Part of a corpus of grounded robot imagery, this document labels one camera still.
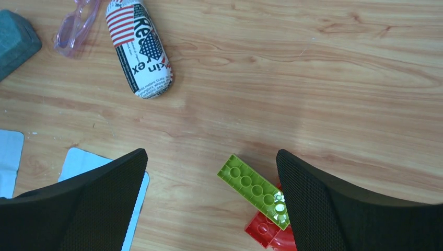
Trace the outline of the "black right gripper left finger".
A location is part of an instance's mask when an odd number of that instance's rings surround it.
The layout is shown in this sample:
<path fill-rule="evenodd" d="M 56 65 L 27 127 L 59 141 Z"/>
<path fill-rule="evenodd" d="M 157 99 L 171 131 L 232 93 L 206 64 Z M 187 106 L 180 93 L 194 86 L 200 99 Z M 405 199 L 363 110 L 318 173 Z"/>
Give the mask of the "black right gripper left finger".
<path fill-rule="evenodd" d="M 148 155 L 136 149 L 67 180 L 1 198 L 1 250 L 121 250 Z"/>

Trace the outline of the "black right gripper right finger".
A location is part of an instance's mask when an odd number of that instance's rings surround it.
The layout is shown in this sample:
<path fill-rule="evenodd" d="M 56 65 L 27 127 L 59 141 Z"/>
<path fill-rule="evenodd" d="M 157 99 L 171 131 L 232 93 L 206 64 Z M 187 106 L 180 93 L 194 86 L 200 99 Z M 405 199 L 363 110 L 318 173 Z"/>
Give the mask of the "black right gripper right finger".
<path fill-rule="evenodd" d="M 386 196 L 285 149 L 278 176 L 298 250 L 442 250 L 442 205 Z"/>

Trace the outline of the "flag print glasses case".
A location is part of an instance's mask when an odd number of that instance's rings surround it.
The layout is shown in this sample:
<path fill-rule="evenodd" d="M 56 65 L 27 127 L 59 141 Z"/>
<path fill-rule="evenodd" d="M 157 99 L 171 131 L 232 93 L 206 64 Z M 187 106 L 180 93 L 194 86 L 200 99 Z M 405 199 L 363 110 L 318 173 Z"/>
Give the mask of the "flag print glasses case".
<path fill-rule="evenodd" d="M 143 1 L 111 1 L 106 23 L 132 92 L 142 99 L 165 93 L 173 83 L 169 59 Z"/>

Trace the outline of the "pink transparent sunglasses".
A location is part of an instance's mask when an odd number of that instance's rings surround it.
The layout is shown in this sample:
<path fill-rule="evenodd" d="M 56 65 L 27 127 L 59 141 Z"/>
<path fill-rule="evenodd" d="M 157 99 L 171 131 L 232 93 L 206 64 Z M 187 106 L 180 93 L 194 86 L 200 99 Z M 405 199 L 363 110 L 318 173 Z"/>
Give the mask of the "pink transparent sunglasses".
<path fill-rule="evenodd" d="M 64 17 L 54 41 L 54 49 L 67 58 L 75 57 L 101 5 L 99 0 L 77 0 L 75 3 L 76 9 Z"/>

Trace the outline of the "right light blue cloth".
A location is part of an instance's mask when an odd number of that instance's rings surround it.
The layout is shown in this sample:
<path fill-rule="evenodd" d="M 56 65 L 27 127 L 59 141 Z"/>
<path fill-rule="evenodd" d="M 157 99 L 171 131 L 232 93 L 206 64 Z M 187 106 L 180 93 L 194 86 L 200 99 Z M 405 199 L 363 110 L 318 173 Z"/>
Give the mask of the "right light blue cloth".
<path fill-rule="evenodd" d="M 90 170 L 103 166 L 111 161 L 112 159 L 105 158 L 97 154 L 73 147 L 69 149 L 67 152 L 58 181 L 61 182 L 66 179 L 72 178 L 74 176 L 80 175 L 82 173 L 88 172 Z M 150 181 L 149 174 L 145 172 L 138 193 L 138 197 L 134 206 L 132 217 L 129 222 L 129 226 L 126 231 L 126 236 L 122 245 L 123 251 L 128 251 L 131 248 L 136 231 L 137 221 L 142 211 L 149 181 Z"/>

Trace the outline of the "light blue cloth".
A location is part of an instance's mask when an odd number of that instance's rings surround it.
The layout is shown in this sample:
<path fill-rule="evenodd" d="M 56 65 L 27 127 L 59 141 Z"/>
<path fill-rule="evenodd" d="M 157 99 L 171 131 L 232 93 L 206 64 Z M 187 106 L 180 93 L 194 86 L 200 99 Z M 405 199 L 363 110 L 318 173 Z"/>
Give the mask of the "light blue cloth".
<path fill-rule="evenodd" d="M 13 197 L 24 142 L 23 133 L 1 129 L 1 198 Z"/>
<path fill-rule="evenodd" d="M 90 170 L 103 166 L 111 161 L 112 159 L 105 158 L 97 154 L 73 147 L 69 149 L 67 152 L 58 181 L 61 182 L 66 179 L 72 178 L 74 176 L 80 175 L 82 173 L 88 172 Z M 134 206 L 132 217 L 129 222 L 129 226 L 126 231 L 126 236 L 122 245 L 123 251 L 128 251 L 131 248 L 136 231 L 137 221 L 142 211 L 149 181 L 150 181 L 149 174 L 145 172 L 138 193 L 138 197 Z"/>

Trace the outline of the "green toy brick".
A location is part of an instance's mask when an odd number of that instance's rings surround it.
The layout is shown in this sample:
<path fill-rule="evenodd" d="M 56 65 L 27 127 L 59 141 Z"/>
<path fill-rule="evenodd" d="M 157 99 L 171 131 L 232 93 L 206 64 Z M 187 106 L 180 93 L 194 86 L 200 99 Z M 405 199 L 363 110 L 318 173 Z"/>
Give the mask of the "green toy brick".
<path fill-rule="evenodd" d="M 229 157 L 217 176 L 281 230 L 287 229 L 290 225 L 283 192 L 237 155 Z"/>

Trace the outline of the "red toy arch block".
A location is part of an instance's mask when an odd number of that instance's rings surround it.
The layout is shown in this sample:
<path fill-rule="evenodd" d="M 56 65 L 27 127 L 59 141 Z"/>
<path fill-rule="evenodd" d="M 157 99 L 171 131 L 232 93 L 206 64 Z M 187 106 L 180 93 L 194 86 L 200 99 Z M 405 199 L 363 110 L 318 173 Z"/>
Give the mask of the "red toy arch block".
<path fill-rule="evenodd" d="M 291 226 L 282 230 L 260 211 L 245 226 L 244 231 L 265 249 L 297 250 Z"/>

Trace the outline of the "left light blue cloth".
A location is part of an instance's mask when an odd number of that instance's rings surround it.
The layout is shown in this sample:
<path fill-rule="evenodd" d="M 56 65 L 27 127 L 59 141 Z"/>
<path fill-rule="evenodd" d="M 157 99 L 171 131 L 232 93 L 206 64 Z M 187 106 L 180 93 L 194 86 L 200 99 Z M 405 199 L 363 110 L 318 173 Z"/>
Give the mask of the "left light blue cloth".
<path fill-rule="evenodd" d="M 24 142 L 23 133 L 1 129 L 1 198 L 13 197 Z"/>

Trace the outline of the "grey-green glasses case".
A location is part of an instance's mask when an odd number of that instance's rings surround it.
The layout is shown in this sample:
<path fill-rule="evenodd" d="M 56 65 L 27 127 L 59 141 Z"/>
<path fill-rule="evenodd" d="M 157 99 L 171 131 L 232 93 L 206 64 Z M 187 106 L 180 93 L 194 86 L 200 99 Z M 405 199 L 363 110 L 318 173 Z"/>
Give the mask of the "grey-green glasses case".
<path fill-rule="evenodd" d="M 32 24 L 10 10 L 1 10 L 1 80 L 42 48 Z"/>

